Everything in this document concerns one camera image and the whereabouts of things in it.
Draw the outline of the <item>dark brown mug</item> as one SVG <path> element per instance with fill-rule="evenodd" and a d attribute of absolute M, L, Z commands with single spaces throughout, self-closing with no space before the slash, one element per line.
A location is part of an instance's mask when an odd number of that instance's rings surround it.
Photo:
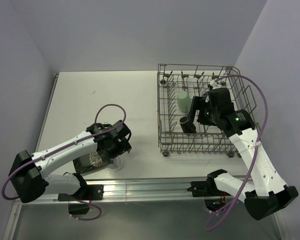
<path fill-rule="evenodd" d="M 196 126 L 188 120 L 187 116 L 183 116 L 179 119 L 179 124 L 182 129 L 182 132 L 186 135 L 196 134 Z"/>

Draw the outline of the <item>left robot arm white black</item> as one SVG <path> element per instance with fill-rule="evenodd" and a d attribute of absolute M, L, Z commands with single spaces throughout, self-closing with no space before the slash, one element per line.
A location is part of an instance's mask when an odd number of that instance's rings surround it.
<path fill-rule="evenodd" d="M 114 125 L 94 123 L 79 135 L 55 147 L 35 153 L 19 152 L 9 172 L 9 180 L 22 203 L 30 203 L 44 194 L 59 194 L 64 201 L 94 197 L 92 187 L 83 178 L 97 169 L 96 156 L 105 165 L 131 151 L 131 130 L 117 121 Z"/>

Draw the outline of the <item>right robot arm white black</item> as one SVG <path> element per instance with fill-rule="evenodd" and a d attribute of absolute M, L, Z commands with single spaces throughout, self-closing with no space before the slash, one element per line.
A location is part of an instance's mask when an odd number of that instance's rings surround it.
<path fill-rule="evenodd" d="M 194 96 L 185 126 L 195 132 L 193 121 L 201 125 L 218 127 L 235 146 L 244 161 L 253 183 L 233 177 L 226 170 L 219 169 L 210 173 L 206 189 L 212 195 L 225 192 L 237 196 L 244 203 L 249 215 L 261 220 L 286 208 L 295 200 L 299 192 L 289 186 L 279 175 L 267 155 L 260 140 L 261 131 L 251 115 L 244 109 L 236 110 L 226 88 L 211 89 L 207 97 Z"/>

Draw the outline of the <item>black square floral plate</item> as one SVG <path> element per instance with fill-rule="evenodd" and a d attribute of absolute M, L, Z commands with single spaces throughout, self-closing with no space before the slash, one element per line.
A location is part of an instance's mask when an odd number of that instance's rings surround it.
<path fill-rule="evenodd" d="M 102 158 L 97 152 L 80 156 L 74 159 L 72 162 L 75 171 L 81 175 L 91 174 L 106 167 L 106 164 L 103 162 Z"/>

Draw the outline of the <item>clear drinking glass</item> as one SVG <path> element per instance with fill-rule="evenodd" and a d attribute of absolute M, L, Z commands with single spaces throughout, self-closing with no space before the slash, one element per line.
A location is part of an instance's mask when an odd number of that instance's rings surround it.
<path fill-rule="evenodd" d="M 113 163 L 109 164 L 108 167 L 117 172 L 122 169 L 122 160 L 119 157 L 116 157 L 113 159 Z"/>

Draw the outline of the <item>light green cup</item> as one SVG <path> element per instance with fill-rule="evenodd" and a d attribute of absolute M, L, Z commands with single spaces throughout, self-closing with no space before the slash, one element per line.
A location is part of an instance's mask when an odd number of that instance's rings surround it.
<path fill-rule="evenodd" d="M 177 94 L 177 104 L 178 108 L 183 113 L 189 113 L 192 105 L 192 100 L 186 91 L 180 91 Z"/>

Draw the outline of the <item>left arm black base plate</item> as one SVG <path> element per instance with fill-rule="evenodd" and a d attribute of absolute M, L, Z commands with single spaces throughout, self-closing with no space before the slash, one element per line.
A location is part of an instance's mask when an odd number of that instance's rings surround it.
<path fill-rule="evenodd" d="M 71 215 L 86 215 L 90 210 L 83 202 L 92 204 L 93 201 L 101 201 L 103 199 L 104 186 L 102 184 L 89 184 L 85 188 L 80 188 L 73 195 L 60 193 L 57 197 L 59 202 L 68 202 L 68 212 Z"/>

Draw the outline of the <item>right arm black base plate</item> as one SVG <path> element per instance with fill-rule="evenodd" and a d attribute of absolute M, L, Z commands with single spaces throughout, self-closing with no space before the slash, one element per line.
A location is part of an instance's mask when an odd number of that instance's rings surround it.
<path fill-rule="evenodd" d="M 212 180 L 192 181 L 190 187 L 186 189 L 192 194 L 193 198 L 206 198 L 204 200 L 205 207 L 212 212 L 216 212 L 227 204 L 227 196 L 230 196 L 224 191 L 217 189 Z"/>

